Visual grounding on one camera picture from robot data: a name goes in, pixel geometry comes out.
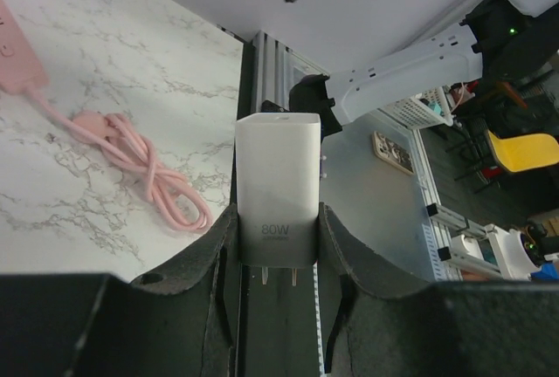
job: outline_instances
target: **chair seat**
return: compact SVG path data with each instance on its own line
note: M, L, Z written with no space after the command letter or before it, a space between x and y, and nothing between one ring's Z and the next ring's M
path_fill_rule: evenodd
M493 157L509 173L545 168L559 163L559 143L549 134L529 134L500 139L486 131Z

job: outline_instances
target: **chair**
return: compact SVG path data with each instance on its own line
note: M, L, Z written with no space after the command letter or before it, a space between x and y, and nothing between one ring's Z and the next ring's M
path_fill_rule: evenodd
M491 131L486 130L483 136L485 137L489 153L482 154L464 174L454 178L455 181L464 179L485 167L494 166L495 164L502 169L503 173L511 175L559 163L559 143L549 134L528 134L510 139L500 139ZM475 140L470 139L469 144L475 145ZM474 193L477 194L489 188L498 182L500 177L501 175L492 178L488 184L477 189Z

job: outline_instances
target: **metal prong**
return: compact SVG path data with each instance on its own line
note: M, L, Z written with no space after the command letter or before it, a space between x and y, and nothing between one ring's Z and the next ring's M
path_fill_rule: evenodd
M266 285L267 282L268 282L268 267L263 266L262 267L262 285Z

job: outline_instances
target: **pink power strip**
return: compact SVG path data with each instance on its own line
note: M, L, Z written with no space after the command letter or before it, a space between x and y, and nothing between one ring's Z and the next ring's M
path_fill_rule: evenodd
M9 94L22 94L29 85L40 89L48 83L43 65L0 0L0 88Z
M40 89L48 76L27 42L24 33L0 0L0 89L9 94L26 94L54 120L67 127L73 137L87 144L97 144L113 164L140 175L146 182L146 199L159 209L175 230L204 233L212 224L211 210L188 184L186 176L166 168L158 159L153 143L139 135L132 123L120 113L103 115L83 111L69 120L53 108ZM198 209L195 221L187 219L176 204L184 195Z

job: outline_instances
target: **white power adapter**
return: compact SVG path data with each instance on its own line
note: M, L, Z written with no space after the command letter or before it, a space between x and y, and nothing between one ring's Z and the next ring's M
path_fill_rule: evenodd
M241 262L263 268L312 266L317 251L320 117L255 113L237 121L235 146Z

